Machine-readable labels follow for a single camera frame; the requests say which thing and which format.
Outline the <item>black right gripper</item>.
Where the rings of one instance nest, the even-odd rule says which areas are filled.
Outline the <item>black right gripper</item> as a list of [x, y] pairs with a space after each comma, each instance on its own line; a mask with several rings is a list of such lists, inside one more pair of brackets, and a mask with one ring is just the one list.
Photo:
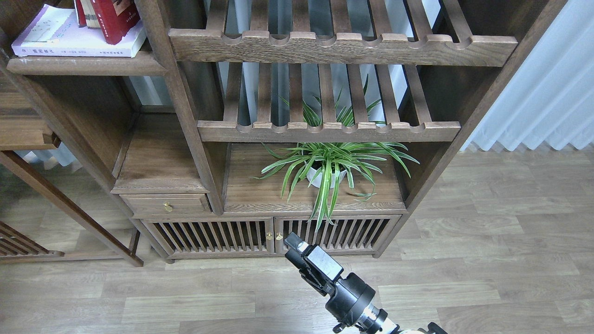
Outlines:
[[339, 327], [370, 328], [377, 319], [371, 306], [375, 290], [353, 272], [341, 278], [343, 267], [318, 245], [309, 245], [296, 233], [284, 239], [289, 252], [297, 254], [301, 277], [321, 295], [329, 295], [325, 308]]

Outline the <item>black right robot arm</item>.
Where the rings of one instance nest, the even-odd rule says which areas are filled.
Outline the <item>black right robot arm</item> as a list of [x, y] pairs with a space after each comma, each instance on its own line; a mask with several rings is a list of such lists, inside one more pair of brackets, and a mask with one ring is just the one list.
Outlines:
[[401, 330], [384, 309], [374, 306], [375, 290], [353, 272], [342, 278], [343, 267], [319, 245], [306, 243], [294, 232], [284, 239], [284, 244], [288, 246], [285, 257], [299, 269], [301, 277], [321, 295], [329, 295], [325, 308], [339, 322], [333, 332], [354, 326], [363, 334], [445, 333], [434, 322], [428, 324], [428, 330]]

